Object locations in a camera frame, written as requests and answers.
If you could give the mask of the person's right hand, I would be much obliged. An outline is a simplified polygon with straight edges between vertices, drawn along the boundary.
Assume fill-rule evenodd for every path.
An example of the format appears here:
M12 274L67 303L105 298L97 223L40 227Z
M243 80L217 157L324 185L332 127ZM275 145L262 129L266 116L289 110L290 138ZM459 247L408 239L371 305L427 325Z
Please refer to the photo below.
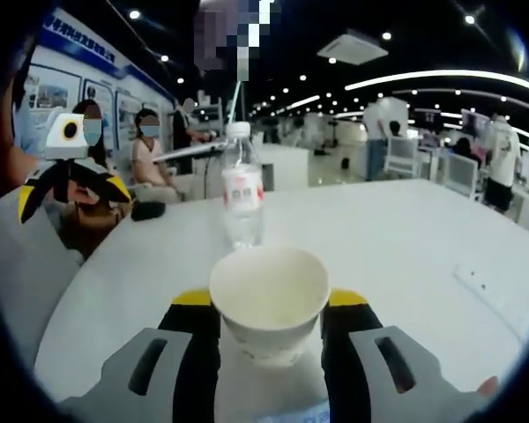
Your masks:
M485 398L493 397L499 390L500 383L497 376L491 376L485 380L476 390L476 392Z

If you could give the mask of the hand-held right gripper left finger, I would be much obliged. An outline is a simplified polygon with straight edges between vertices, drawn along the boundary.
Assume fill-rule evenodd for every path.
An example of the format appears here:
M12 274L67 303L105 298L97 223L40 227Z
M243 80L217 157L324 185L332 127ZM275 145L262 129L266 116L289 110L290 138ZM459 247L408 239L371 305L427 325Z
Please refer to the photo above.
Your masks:
M156 329L109 356L100 380L59 405L73 422L212 422L220 315L206 288L173 299Z

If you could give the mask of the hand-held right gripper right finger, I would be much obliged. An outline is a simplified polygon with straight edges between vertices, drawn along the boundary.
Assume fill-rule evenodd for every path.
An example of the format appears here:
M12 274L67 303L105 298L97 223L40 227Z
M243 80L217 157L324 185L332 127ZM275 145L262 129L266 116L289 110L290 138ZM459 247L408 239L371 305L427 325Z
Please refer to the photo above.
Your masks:
M382 325L354 291L332 289L321 338L333 422L466 422L486 406L481 393L448 382L424 346Z

